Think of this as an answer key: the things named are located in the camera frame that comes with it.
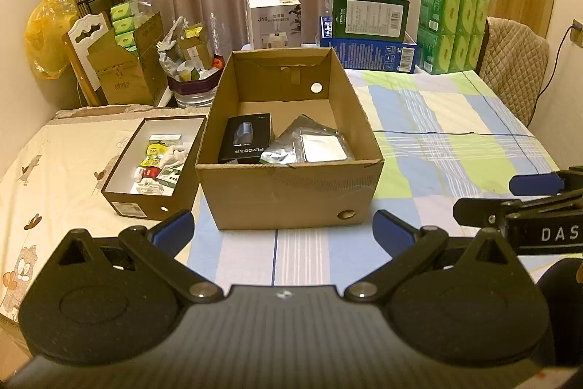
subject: purple basket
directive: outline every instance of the purple basket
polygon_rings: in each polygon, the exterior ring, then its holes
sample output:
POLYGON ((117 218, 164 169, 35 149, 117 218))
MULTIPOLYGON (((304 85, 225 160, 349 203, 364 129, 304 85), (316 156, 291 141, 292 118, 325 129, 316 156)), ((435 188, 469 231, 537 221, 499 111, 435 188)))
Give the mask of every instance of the purple basket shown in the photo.
POLYGON ((215 55, 215 58, 218 58, 222 62, 223 67, 220 70, 215 71, 208 78, 181 82, 166 76, 166 79, 168 79, 168 88, 175 93, 182 94, 183 96, 186 94, 206 93, 207 91, 216 88, 219 84, 220 76, 223 74, 224 58, 219 55, 215 55))

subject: blue box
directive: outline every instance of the blue box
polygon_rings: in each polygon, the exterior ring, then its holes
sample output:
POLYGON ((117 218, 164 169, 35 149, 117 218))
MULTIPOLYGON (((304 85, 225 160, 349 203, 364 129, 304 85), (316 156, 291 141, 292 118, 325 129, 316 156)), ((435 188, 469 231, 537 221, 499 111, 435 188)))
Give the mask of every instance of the blue box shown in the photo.
POLYGON ((332 17, 320 17, 320 47, 332 47, 344 68, 414 73, 420 48, 405 34, 405 43, 332 37, 332 17))

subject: yellow plastic bag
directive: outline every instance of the yellow plastic bag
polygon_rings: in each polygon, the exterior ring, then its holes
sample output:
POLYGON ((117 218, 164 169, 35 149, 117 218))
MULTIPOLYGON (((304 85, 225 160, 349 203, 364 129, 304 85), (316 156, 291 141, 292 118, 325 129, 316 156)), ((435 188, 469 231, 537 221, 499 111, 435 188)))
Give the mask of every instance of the yellow plastic bag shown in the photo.
POLYGON ((37 78, 57 79, 63 74, 69 58, 62 36, 78 18, 75 0, 42 0, 30 14, 24 43, 28 62, 37 78))

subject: bed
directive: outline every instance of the bed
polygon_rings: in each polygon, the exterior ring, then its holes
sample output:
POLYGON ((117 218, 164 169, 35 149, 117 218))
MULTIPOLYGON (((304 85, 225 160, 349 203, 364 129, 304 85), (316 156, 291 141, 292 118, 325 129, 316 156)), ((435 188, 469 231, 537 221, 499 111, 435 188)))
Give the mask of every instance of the bed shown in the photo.
MULTIPOLYGON (((460 197, 511 197, 515 174, 556 170, 541 144, 473 72, 447 75, 348 70, 385 157, 371 205, 452 236, 460 197)), ((0 314, 17 321, 26 290, 72 228, 94 237, 154 222, 120 217, 100 193, 142 118, 205 108, 105 106, 62 111, 22 149, 0 181, 0 314)), ((335 284, 340 292, 391 257, 370 222, 329 229, 220 232, 202 190, 196 231, 177 260, 228 291, 232 284, 335 284)), ((536 280, 560 257, 523 258, 536 280)))

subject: black power cord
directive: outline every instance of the black power cord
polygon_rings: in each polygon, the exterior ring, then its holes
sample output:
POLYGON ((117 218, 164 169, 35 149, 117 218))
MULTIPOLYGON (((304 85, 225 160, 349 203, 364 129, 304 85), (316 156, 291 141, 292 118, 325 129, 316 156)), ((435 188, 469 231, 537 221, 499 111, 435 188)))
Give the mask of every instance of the black power cord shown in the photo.
POLYGON ((581 27, 580 26, 576 26, 575 24, 572 24, 569 26, 569 28, 567 29, 567 31, 565 32, 565 35, 563 35, 563 40, 561 40, 561 43, 559 44, 559 50, 557 50, 557 56, 555 58, 555 66, 553 67, 553 72, 550 76, 549 82, 546 84, 546 86, 542 89, 542 91, 540 91, 540 93, 538 94, 538 96, 536 97, 535 100, 535 107, 532 108, 532 114, 531 114, 531 118, 528 121, 527 127, 531 125, 532 122, 532 118, 535 116, 535 111, 536 111, 536 105, 539 101, 539 98, 542 96, 542 94, 544 93, 544 91, 547 90, 547 88, 550 85, 550 82, 553 81, 553 77, 555 76, 555 71, 557 71, 557 63, 559 62, 559 53, 561 53, 561 47, 563 46, 563 43, 565 41, 565 39, 567 38, 567 35, 569 34, 569 32, 571 31, 571 29, 573 30, 577 30, 579 32, 581 32, 581 27))

